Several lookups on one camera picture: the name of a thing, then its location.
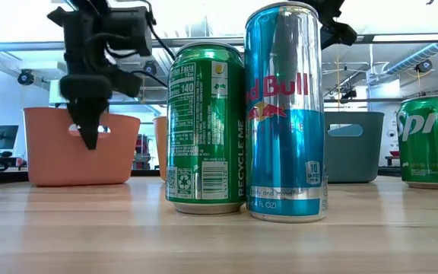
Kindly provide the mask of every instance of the ceiling light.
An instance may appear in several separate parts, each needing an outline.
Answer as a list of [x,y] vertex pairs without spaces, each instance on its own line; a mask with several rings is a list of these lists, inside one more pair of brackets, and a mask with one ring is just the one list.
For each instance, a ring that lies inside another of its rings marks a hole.
[[373,42],[397,42],[397,41],[438,41],[438,33],[430,34],[389,34],[376,35]]

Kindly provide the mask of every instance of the blue energy drink can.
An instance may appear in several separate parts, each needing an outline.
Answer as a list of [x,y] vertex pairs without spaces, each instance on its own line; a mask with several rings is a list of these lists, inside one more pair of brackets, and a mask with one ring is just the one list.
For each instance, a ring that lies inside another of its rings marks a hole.
[[255,218],[325,217],[324,110],[319,17],[280,2],[246,23],[247,206]]

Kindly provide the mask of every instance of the can lid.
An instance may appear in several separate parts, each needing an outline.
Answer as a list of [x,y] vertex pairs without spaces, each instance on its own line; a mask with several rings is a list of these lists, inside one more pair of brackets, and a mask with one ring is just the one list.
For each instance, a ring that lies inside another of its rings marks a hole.
[[408,101],[421,100],[421,99],[425,99],[425,98],[435,98],[435,97],[438,97],[438,95],[419,96],[419,97],[403,100],[401,103],[403,104],[403,103],[407,103]]
[[258,9],[257,11],[253,12],[249,17],[248,20],[246,20],[246,25],[248,25],[249,20],[251,20],[251,18],[255,17],[258,13],[262,12],[262,11],[266,11],[269,8],[276,8],[276,7],[281,7],[281,6],[294,6],[294,7],[301,7],[301,8],[306,8],[308,10],[310,10],[312,13],[314,13],[317,18],[319,18],[319,13],[315,10],[315,8],[313,8],[311,5],[308,5],[306,3],[302,3],[302,2],[276,2],[270,5],[266,5],[263,8]]
[[223,46],[225,48],[231,49],[234,52],[236,52],[238,55],[241,55],[240,51],[237,50],[234,46],[231,46],[230,44],[221,43],[221,42],[214,42],[214,41],[198,41],[198,42],[192,42],[188,43],[185,46],[182,46],[176,54],[179,55],[184,49],[188,49],[189,47],[193,46]]

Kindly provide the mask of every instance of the table surface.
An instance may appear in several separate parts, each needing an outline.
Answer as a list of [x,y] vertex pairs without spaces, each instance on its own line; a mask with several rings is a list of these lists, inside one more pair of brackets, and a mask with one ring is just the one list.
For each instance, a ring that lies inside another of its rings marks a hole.
[[175,212],[158,178],[0,185],[0,273],[437,273],[438,190],[329,186],[323,221]]

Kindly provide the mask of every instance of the green soda can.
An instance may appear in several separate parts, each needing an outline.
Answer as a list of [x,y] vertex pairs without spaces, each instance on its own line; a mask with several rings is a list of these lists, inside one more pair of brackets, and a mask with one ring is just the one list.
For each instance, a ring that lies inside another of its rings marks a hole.
[[401,179],[438,189],[438,96],[405,100],[397,114]]
[[245,89],[240,53],[190,43],[170,69],[167,200],[179,212],[221,214],[245,202]]

